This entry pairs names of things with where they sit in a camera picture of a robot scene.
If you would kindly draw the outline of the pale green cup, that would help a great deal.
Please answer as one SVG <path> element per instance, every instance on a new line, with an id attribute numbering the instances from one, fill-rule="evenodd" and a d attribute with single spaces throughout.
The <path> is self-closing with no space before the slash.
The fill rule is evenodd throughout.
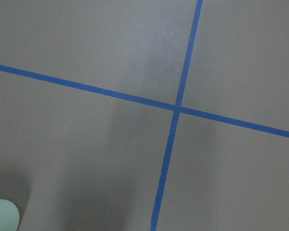
<path id="1" fill-rule="evenodd" d="M 0 199 L 0 231 L 16 231 L 20 222 L 20 213 L 14 203 Z"/>

